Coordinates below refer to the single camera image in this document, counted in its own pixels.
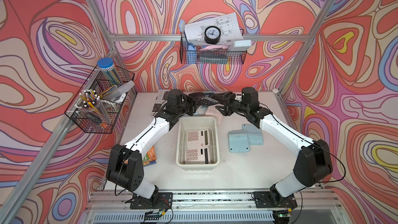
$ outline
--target calculator keypad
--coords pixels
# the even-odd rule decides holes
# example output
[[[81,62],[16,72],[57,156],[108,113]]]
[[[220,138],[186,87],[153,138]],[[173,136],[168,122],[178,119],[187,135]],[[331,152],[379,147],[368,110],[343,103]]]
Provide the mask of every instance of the calculator keypad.
[[[185,151],[185,163],[186,164],[200,164],[202,163],[200,158],[200,150],[199,149],[187,149]]]
[[[187,148],[200,148],[206,146],[201,135],[201,131],[187,132]]]
[[[200,100],[199,103],[200,103],[202,106],[209,107],[209,106],[218,104],[219,102],[216,101],[216,100],[213,99],[213,98],[210,98],[209,96],[206,96],[206,97],[201,98],[201,100]]]

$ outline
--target orange book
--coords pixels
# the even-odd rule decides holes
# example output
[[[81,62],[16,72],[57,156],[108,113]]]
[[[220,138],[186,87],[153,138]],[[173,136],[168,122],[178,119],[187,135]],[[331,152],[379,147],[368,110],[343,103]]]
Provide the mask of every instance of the orange book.
[[[149,149],[149,151],[145,155],[142,163],[144,164],[144,166],[156,163],[155,149],[153,148],[153,146]]]

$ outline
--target black wire basket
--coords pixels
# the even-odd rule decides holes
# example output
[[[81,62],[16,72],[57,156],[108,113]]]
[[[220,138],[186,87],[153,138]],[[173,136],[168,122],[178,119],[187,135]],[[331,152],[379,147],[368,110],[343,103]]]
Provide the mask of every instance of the black wire basket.
[[[202,50],[201,46],[196,46],[196,50],[188,50],[190,43],[184,34],[181,35],[180,61],[181,64],[243,64],[247,51],[227,51],[227,50]]]
[[[122,77],[123,84],[134,80],[133,72],[130,72],[118,66],[116,66],[116,69],[119,72],[120,76]],[[102,72],[99,72],[96,79],[90,86],[90,89],[95,90],[97,93],[101,93],[106,89],[110,88],[112,85],[113,84],[108,80],[108,78]],[[71,103],[74,102],[75,98],[79,97],[79,93],[81,92],[82,87],[80,88],[79,92],[75,95]],[[80,129],[82,129],[83,132],[110,134],[113,132],[113,128],[115,127],[117,118],[119,117],[122,105],[130,93],[131,93],[130,91],[127,92],[126,97],[121,103],[111,102],[103,99],[101,100],[104,109],[107,111],[109,115],[110,121],[103,121],[96,115],[84,113],[82,111],[79,111],[79,109],[76,109],[71,116],[67,114],[67,111],[65,111],[65,114],[78,127],[80,127]]]

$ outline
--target blue object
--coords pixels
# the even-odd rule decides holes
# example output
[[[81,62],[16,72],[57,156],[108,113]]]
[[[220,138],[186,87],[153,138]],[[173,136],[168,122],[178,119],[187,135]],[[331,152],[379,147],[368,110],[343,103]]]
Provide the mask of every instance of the blue object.
[[[242,129],[248,132],[249,144],[253,145],[262,145],[263,141],[263,133],[261,129],[257,128],[253,124],[242,124]]]
[[[228,132],[229,152],[249,152],[249,139],[246,130]]]
[[[180,32],[183,33],[185,30],[185,21],[180,19],[180,24],[178,25],[178,28],[180,29]]]
[[[197,62],[196,46],[188,43],[187,47],[187,63],[193,64]]]
[[[104,58],[98,60],[97,65],[100,68],[112,67],[113,60],[112,60],[112,58],[104,57]]]

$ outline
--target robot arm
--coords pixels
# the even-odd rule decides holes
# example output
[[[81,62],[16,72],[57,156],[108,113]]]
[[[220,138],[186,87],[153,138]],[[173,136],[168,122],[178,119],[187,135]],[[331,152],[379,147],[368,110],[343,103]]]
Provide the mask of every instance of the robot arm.
[[[241,100],[237,100],[232,92],[217,94],[214,98],[224,105],[216,106],[224,116],[234,112],[244,115],[250,123],[276,137],[297,157],[293,172],[270,188],[270,200],[275,206],[292,193],[313,186],[332,173],[328,144],[302,135],[281,122],[269,109],[260,107],[258,92],[253,87],[242,89]],[[192,116],[197,107],[198,101],[192,97],[180,90],[171,90],[166,109],[161,109],[145,130],[125,146],[115,145],[112,148],[107,180],[140,197],[156,198],[157,187],[144,178],[142,159],[150,147],[177,123],[180,116]]]
[[[109,157],[106,179],[140,197],[153,198],[157,187],[144,178],[142,160],[156,141],[184,114],[193,115],[197,101],[181,90],[169,92],[166,109],[160,109],[152,123],[124,146],[116,144]]]
[[[314,141],[281,122],[269,109],[261,107],[258,92],[253,87],[242,89],[241,100],[232,92],[215,96],[224,106],[216,108],[224,115],[243,114],[256,127],[270,133],[297,157],[293,172],[271,186],[271,203],[279,205],[285,197],[331,174],[329,146],[323,140]]]

